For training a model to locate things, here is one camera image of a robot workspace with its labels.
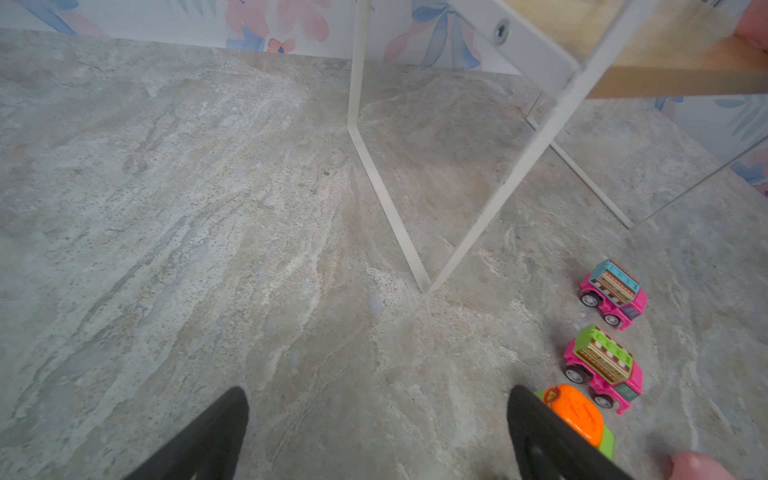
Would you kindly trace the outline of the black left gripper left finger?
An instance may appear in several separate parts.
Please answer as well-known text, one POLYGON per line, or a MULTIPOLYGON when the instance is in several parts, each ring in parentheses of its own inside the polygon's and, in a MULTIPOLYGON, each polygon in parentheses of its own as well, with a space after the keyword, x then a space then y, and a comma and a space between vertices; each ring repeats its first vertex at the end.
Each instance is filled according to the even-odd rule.
POLYGON ((249 418, 245 391, 228 389, 129 479, 232 479, 249 418))

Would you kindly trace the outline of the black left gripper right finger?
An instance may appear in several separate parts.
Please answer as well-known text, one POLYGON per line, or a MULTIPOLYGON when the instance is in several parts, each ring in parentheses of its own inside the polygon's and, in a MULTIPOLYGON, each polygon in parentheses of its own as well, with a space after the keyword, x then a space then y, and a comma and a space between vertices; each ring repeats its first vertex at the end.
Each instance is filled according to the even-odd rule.
POLYGON ((522 479, 631 480, 523 385, 510 391, 506 418, 522 479))

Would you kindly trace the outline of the pink toy pig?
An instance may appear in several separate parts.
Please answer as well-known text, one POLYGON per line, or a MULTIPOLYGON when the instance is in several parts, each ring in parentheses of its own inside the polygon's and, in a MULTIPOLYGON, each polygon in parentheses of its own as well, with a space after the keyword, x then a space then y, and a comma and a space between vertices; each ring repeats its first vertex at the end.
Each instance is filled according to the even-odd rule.
POLYGON ((669 480, 735 480, 722 464, 699 452, 683 452, 671 457, 669 480))
POLYGON ((768 0, 751 0, 738 21, 734 36, 763 51, 768 49, 768 0))

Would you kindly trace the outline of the pink toy truck blue top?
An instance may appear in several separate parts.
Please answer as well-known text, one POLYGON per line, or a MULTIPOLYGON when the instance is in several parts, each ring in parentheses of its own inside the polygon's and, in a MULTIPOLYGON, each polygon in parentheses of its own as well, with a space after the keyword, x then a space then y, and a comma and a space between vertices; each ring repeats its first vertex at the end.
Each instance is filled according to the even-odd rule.
POLYGON ((648 302, 637 280, 611 259, 587 274, 580 289, 581 303, 599 309, 603 320, 620 331, 627 330, 644 313, 648 302))

